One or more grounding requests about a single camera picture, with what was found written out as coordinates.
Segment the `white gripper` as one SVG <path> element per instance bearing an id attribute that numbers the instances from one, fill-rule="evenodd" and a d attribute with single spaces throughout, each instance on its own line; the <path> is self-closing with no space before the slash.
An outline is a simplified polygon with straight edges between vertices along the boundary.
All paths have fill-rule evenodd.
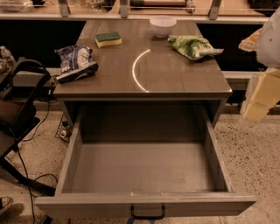
<path id="1" fill-rule="evenodd" d="M 280 102 L 280 7 L 262 29 L 253 32 L 238 45 L 245 52 L 256 52 L 257 61 L 268 68 L 254 77 L 246 101 L 241 107 L 240 124 L 255 126 Z"/>

